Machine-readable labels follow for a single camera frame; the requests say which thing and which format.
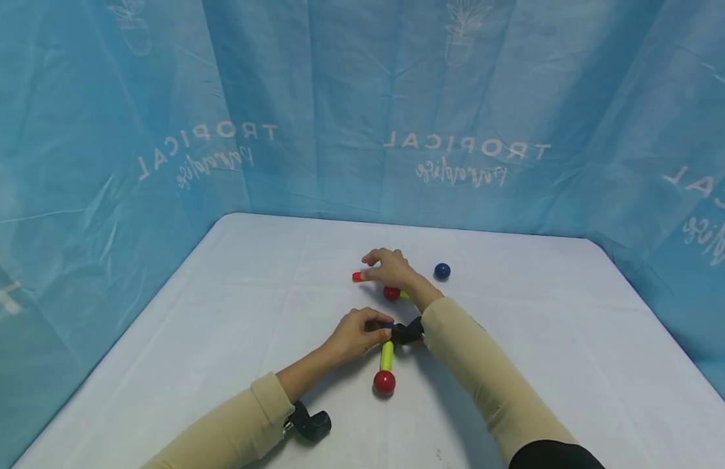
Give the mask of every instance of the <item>blue fabric backdrop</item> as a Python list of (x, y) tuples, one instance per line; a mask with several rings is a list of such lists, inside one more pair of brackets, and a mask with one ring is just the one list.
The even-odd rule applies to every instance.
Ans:
[(0, 0), (0, 469), (235, 211), (588, 237), (725, 398), (725, 0)]

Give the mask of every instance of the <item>blue ball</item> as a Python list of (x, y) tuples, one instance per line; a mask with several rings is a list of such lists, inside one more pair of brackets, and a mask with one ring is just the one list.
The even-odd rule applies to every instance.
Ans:
[(451, 267), (448, 267), (445, 263), (440, 263), (435, 266), (435, 278), (437, 280), (446, 280), (451, 275)]

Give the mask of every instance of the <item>hand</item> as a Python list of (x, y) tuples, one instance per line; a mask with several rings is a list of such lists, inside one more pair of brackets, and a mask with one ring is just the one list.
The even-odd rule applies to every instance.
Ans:
[(373, 249), (362, 257), (362, 262), (370, 267), (380, 262), (379, 267), (362, 271), (362, 279), (379, 281), (387, 287), (406, 291), (418, 276), (398, 249), (396, 251), (389, 251), (386, 248)]
[(391, 339), (391, 330), (376, 329), (366, 332), (366, 326), (376, 322), (393, 322), (393, 317), (386, 316), (370, 307), (361, 310), (353, 309), (341, 318), (331, 337), (320, 347), (324, 355), (341, 365), (362, 357), (373, 346)]
[(362, 280), (375, 280), (387, 287), (405, 291), (420, 313), (443, 297), (443, 293), (408, 265), (405, 256), (399, 251), (386, 248), (373, 249), (362, 257), (362, 262), (372, 268), (362, 271)]

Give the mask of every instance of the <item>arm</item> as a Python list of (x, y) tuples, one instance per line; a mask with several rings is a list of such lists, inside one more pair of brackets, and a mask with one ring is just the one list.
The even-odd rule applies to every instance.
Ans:
[(401, 288), (411, 297), (422, 314), (425, 344), (472, 397), (506, 464), (532, 442), (575, 443), (489, 333), (413, 271), (401, 251), (376, 249), (362, 261), (381, 264), (364, 271), (364, 280)]
[(369, 322), (393, 318), (370, 308), (353, 309), (321, 347), (211, 410), (142, 469), (238, 469), (263, 458), (282, 439), (294, 402), (338, 365), (390, 339), (387, 329), (366, 332)]

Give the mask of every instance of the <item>black sleeve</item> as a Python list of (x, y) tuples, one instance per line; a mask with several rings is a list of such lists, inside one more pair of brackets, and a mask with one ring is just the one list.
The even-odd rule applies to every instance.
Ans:
[(519, 450), (509, 469), (604, 469), (588, 450), (560, 441), (533, 441)]

